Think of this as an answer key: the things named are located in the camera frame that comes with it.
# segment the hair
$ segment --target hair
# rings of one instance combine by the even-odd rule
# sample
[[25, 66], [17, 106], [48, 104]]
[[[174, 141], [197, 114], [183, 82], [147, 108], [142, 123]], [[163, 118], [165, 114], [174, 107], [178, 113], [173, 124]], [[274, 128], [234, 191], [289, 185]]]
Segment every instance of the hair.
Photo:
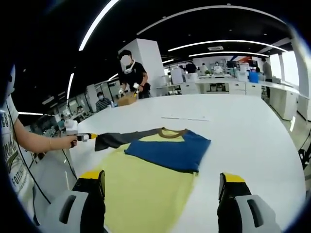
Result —
[[99, 93], [97, 93], [97, 97], [99, 96], [103, 96], [104, 94], [100, 91]]
[[130, 57], [132, 57], [132, 52], [130, 50], [123, 50], [122, 52], [120, 52], [119, 54], [119, 60], [121, 60], [121, 58], [125, 55], [128, 55]]

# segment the black ceiling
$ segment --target black ceiling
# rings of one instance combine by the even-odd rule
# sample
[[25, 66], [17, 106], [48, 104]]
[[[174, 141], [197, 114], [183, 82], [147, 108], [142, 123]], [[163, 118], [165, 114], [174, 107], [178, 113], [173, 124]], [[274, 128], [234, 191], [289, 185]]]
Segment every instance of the black ceiling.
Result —
[[[163, 57], [186, 60], [208, 47], [222, 45], [226, 51], [258, 52], [265, 46], [246, 43], [215, 43], [168, 52], [178, 46], [224, 39], [252, 40], [272, 44], [290, 37], [287, 26], [276, 19], [240, 9], [208, 9], [168, 19], [136, 35], [163, 17], [207, 5], [238, 5], [291, 20], [293, 6], [267, 1], [120, 0], [100, 22], [82, 52], [78, 48], [96, 15], [107, 0], [33, 1], [15, 11], [20, 32], [14, 34], [17, 64], [13, 99], [19, 111], [46, 112], [42, 101], [66, 91], [71, 73], [75, 77], [70, 96], [82, 93], [88, 84], [107, 80], [120, 70], [117, 52], [135, 38], [155, 40]], [[266, 54], [278, 52], [271, 50]]]

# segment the blue bin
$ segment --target blue bin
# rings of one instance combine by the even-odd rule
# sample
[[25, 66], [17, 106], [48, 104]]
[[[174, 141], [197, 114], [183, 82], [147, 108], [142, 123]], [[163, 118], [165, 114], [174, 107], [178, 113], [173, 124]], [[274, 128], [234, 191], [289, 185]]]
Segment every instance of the blue bin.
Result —
[[259, 75], [257, 72], [249, 72], [249, 81], [252, 83], [258, 83]]

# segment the cardboard box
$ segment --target cardboard box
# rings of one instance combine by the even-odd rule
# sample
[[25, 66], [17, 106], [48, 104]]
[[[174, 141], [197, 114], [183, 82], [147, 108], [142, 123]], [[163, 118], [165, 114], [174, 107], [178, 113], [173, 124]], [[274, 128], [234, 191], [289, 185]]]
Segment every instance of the cardboard box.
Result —
[[123, 96], [120, 99], [118, 99], [118, 106], [129, 105], [129, 104], [136, 102], [136, 100], [137, 100], [137, 97], [134, 97], [134, 94], [131, 93], [130, 95]]

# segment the hand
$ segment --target hand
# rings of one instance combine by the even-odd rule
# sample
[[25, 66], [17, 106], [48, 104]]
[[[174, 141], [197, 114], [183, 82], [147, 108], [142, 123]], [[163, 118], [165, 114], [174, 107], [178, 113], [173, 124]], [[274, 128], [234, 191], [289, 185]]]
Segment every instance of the hand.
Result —
[[70, 149], [70, 148], [75, 147], [77, 145], [77, 136], [71, 135], [71, 136], [62, 137], [61, 139], [63, 141], [63, 148], [64, 149]]
[[142, 86], [138, 87], [138, 92], [142, 92], [144, 90], [144, 88]]

